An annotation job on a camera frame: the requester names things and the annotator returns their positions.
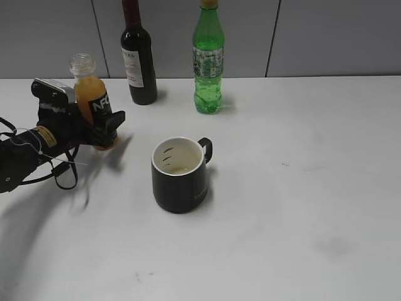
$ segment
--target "green soda bottle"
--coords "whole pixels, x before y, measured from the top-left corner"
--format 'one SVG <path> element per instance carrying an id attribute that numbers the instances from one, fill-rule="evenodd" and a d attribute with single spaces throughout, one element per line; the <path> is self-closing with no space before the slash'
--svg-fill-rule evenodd
<path id="1" fill-rule="evenodd" d="M 195 29 L 195 106 L 198 112 L 214 114 L 222 103 L 221 78 L 224 61 L 224 33 L 217 15 L 218 0 L 202 0 L 202 13 Z"/>

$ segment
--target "plastic bottle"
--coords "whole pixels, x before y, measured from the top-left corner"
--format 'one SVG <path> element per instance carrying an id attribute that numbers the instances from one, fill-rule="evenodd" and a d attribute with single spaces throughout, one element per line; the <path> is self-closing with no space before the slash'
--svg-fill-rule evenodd
<path id="1" fill-rule="evenodd" d="M 92 125 L 96 124 L 97 117 L 113 113 L 105 83 L 95 75 L 95 70 L 96 63 L 90 55 L 80 53 L 70 59 L 70 71 L 76 78 L 76 101 L 83 118 Z M 117 132 L 113 135 L 114 144 L 107 149 L 111 149 L 117 143 Z"/>
<path id="2" fill-rule="evenodd" d="M 217 113 L 222 104 L 224 33 L 217 15 L 218 0 L 202 0 L 194 35 L 195 106 L 198 112 Z"/>

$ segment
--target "liquid in mug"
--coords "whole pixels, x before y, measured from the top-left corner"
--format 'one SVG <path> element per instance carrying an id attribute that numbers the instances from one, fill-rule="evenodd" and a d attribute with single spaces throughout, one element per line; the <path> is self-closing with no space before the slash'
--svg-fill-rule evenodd
<path id="1" fill-rule="evenodd" d="M 169 174 L 186 174 L 189 171 L 190 169 L 186 167 L 175 167 L 169 171 Z"/>

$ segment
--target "wine bottle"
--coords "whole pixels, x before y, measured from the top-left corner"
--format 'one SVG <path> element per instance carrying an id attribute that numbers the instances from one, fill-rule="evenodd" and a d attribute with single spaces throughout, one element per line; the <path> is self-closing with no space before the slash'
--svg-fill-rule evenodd
<path id="1" fill-rule="evenodd" d="M 121 37 L 125 71 L 133 102 L 149 105 L 157 98 L 152 41 L 142 28 L 138 0 L 122 0 L 126 28 Z"/>

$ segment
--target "wine label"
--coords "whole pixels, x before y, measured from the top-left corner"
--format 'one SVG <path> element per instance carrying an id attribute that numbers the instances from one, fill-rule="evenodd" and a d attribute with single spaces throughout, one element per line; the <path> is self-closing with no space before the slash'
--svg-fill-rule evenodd
<path id="1" fill-rule="evenodd" d="M 194 47 L 194 73 L 198 77 L 214 78 L 223 74 L 224 48 L 204 51 Z"/>
<path id="2" fill-rule="evenodd" d="M 139 52 L 122 48 L 125 71 L 127 72 L 128 84 L 133 87 L 143 88 L 142 69 L 140 66 Z"/>

